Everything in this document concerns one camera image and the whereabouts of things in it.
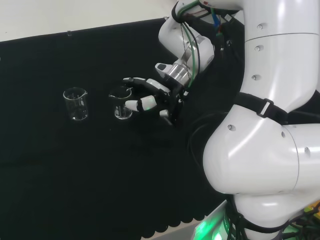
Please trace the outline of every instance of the green light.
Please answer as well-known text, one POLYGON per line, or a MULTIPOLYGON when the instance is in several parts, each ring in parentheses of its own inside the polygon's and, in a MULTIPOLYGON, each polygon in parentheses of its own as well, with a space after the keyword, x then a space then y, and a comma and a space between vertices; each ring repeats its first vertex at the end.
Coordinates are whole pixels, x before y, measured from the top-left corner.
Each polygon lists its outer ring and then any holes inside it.
POLYGON ((223 219, 224 212, 218 213, 215 217, 210 217, 203 221, 196 229, 193 240, 222 240, 219 234, 218 224, 223 219))
POLYGON ((203 229, 205 228, 206 225, 207 225, 207 223, 204 221, 203 223, 201 223, 201 224, 196 228, 196 230, 201 233, 201 232, 203 231, 203 229))
POLYGON ((220 233, 218 233, 217 235, 215 235, 215 237, 212 238, 212 240, 222 240, 222 236, 220 235, 220 233))

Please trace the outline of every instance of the robotic arm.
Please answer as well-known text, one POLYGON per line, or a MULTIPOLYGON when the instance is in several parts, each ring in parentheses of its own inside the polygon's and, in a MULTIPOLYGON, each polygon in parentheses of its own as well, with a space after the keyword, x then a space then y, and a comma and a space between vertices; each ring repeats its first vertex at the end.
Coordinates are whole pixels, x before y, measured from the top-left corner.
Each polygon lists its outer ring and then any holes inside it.
MULTIPOLYGON (((206 177, 217 191, 234 195, 236 210, 247 221, 279 227, 320 199, 320 124, 285 125, 277 120, 307 103, 317 88, 319 0, 199 2, 209 8, 243 10, 245 19, 240 98, 206 144, 206 177)), ((173 15, 189 4, 191 0, 179 1, 173 15)), ((168 117, 183 103, 198 70, 214 58, 214 47, 194 29, 182 29, 173 17, 162 26, 159 40, 178 60, 155 66, 162 82, 125 78, 127 84, 142 85, 152 93, 126 106, 146 111, 161 104, 168 117), (187 33, 194 35, 198 50, 187 33)), ((221 226, 223 240, 229 230, 221 226)), ((245 233, 251 240, 281 238, 279 231, 245 233)))
MULTIPOLYGON (((192 3, 192 0, 179 1, 173 14, 177 16, 180 10, 192 3)), ((189 11, 203 10, 196 6, 189 11)), ((184 103, 184 97, 198 73, 203 72, 215 57, 215 48, 211 41, 200 35, 186 23, 181 24, 171 16, 161 27, 159 41, 178 59, 173 64, 158 63, 156 71, 162 78, 157 82, 153 79, 139 77, 124 78, 130 87, 143 86, 151 95, 139 100, 129 100, 126 107, 138 112, 148 111, 160 106, 160 117, 174 124, 184 103)))

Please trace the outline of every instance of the white wall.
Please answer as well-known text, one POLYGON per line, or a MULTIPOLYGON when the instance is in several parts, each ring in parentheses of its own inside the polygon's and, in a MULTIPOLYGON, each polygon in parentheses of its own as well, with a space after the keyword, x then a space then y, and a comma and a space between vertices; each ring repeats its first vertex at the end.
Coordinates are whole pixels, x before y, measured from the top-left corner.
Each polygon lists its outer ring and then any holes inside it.
POLYGON ((0 42, 168 17, 177 0, 0 0, 0 42))

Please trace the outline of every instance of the black strap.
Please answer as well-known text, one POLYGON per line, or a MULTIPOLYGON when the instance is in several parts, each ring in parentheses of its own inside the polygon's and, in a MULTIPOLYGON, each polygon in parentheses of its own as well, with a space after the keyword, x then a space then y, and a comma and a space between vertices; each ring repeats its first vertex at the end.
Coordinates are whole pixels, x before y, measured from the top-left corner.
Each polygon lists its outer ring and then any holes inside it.
POLYGON ((273 101, 261 99, 251 94, 239 92, 235 97, 234 104, 250 109, 262 118, 269 118, 281 125, 287 124, 288 113, 276 106, 273 101))
POLYGON ((171 15, 172 15, 172 18, 178 23, 178 24, 182 24, 184 23, 184 20, 183 19, 179 19, 177 14, 176 14, 176 6, 177 6, 178 2, 174 5, 174 7, 172 8, 172 11, 171 11, 171 15))
POLYGON ((241 231, 241 229, 249 229, 258 233, 272 234, 272 233, 276 233, 278 231, 283 230, 288 225, 287 223, 285 223, 281 226, 270 227, 270 228, 258 226, 248 221, 247 219, 245 219, 244 216, 237 211, 234 201, 235 200, 232 195, 229 195, 227 197, 227 205, 225 207, 225 213, 227 217, 230 219, 230 222, 234 223, 236 225, 236 228, 238 228, 239 231, 241 231))

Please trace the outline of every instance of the black cable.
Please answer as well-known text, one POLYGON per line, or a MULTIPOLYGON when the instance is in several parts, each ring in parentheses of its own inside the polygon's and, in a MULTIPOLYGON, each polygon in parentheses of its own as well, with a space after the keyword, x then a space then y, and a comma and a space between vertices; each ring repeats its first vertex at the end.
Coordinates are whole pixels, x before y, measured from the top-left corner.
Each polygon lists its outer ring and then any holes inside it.
POLYGON ((188 27, 188 25, 187 25, 186 23, 183 23, 183 25, 186 27, 186 29, 187 29, 187 30, 190 32, 190 34, 192 35, 192 37, 193 37, 193 39, 194 39, 196 51, 197 51, 197 53, 198 53, 198 54, 197 54, 197 55, 198 55, 198 73, 197 73, 197 75, 195 76, 195 78, 194 78, 194 80, 193 80, 193 81, 195 81, 195 80, 198 78, 198 76, 200 75, 200 52, 199 52, 199 45, 198 45, 198 42, 197 42, 197 39, 196 39, 194 33, 190 30, 190 28, 188 27))
POLYGON ((207 125, 208 125, 208 123, 199 126, 199 127, 192 133, 192 135, 190 136, 190 139, 189 139, 189 141, 188 141, 188 144, 187 144, 187 149, 190 151, 191 156, 192 156, 192 159, 193 159, 193 161, 195 162, 195 164, 198 166, 199 169, 201 169, 201 165, 200 165, 200 163, 198 162, 198 160, 197 160, 197 158, 196 158, 196 155, 195 155, 195 153, 194 153, 194 150, 193 150, 193 147, 192 147, 192 138, 194 137, 194 135, 195 135, 197 132, 199 132, 200 129, 206 127, 207 125))
POLYGON ((210 122, 205 122, 199 125, 199 123, 203 120, 206 120, 208 118, 215 118, 215 117, 219 117, 218 120, 220 120, 220 117, 225 117, 228 113, 227 112, 215 112, 215 113, 209 113, 209 114, 205 114, 200 116, 199 118, 197 118, 195 121, 193 121, 191 123, 191 131, 189 134, 187 134, 186 138, 187 138, 187 143, 186 143, 186 148, 188 153, 191 155, 192 160, 195 162, 195 164, 198 166, 198 168, 200 170, 202 170, 201 164, 200 162, 197 160, 197 157, 194 153, 194 148, 193 148, 193 144, 192 144, 192 140, 193 137, 196 135, 197 132, 199 132, 202 128, 211 125, 212 123, 216 123, 213 121, 210 122))

